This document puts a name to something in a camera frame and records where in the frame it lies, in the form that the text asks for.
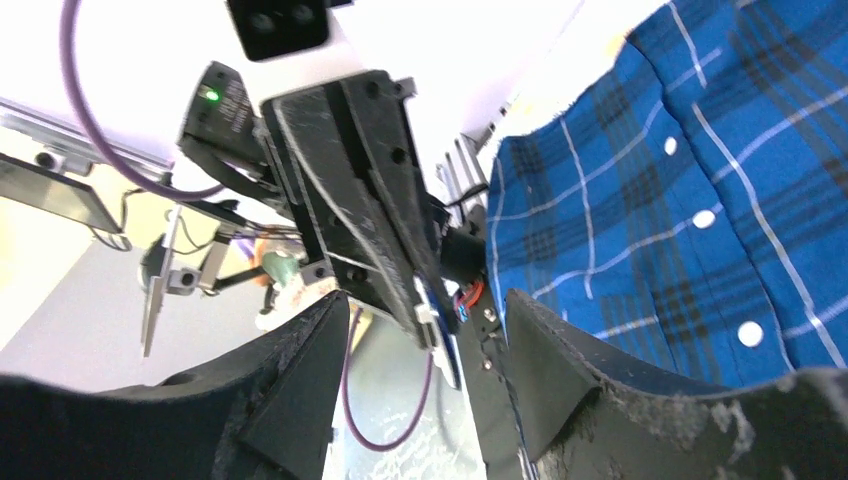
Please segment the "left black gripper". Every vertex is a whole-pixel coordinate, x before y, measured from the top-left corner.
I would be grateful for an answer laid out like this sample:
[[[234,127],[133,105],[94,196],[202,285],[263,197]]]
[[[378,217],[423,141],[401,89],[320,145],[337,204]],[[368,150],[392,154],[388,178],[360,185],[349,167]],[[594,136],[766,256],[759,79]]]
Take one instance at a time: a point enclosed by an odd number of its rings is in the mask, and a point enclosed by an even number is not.
[[[370,70],[263,101],[265,147],[307,251],[420,348],[458,331],[405,102],[413,79]]]

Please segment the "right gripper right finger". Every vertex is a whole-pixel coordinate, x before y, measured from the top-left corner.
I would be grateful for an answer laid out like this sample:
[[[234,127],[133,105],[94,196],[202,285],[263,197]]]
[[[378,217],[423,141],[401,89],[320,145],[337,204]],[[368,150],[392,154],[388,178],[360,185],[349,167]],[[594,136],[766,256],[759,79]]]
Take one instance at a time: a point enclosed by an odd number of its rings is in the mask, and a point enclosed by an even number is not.
[[[545,479],[843,479],[847,374],[801,369],[728,389],[658,368],[506,300],[511,380]]]

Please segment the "blue plaid shirt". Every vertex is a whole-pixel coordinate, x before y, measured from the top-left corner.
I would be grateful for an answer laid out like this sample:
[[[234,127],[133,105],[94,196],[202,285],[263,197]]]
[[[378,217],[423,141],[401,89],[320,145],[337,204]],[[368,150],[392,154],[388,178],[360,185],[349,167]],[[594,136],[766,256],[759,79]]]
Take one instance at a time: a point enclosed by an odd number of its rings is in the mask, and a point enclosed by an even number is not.
[[[493,157],[487,268],[719,385],[847,364],[847,5],[671,1]]]

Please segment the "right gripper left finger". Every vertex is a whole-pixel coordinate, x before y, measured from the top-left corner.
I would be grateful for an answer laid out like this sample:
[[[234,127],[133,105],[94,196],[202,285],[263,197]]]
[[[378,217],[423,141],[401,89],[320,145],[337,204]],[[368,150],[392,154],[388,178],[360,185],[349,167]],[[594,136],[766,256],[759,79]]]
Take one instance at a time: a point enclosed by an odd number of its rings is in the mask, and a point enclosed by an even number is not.
[[[5,479],[319,479],[348,335],[333,291],[156,386],[86,394],[5,376]]]

